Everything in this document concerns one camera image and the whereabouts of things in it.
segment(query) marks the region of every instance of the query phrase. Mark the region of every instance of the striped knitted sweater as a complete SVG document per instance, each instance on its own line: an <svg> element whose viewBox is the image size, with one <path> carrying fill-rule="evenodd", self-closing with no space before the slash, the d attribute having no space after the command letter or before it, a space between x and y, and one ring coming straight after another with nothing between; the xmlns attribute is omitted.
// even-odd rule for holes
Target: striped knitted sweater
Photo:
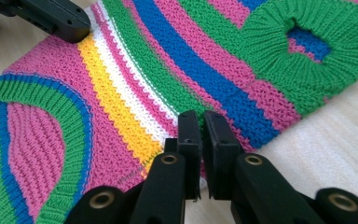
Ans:
<svg viewBox="0 0 358 224"><path fill-rule="evenodd" d="M0 76L0 223L63 223L147 176L176 116L262 147L358 79L358 0L100 0Z"/></svg>

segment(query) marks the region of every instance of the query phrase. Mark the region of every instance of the ribbed knit texture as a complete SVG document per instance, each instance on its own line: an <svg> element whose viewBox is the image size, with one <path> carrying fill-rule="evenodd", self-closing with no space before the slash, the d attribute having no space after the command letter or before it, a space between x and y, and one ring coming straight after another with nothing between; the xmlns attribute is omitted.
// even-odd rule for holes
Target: ribbed knit texture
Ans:
<svg viewBox="0 0 358 224"><path fill-rule="evenodd" d="M102 0L0 76L0 223L63 223L147 177L181 112L262 147L358 79L358 0Z"/></svg>

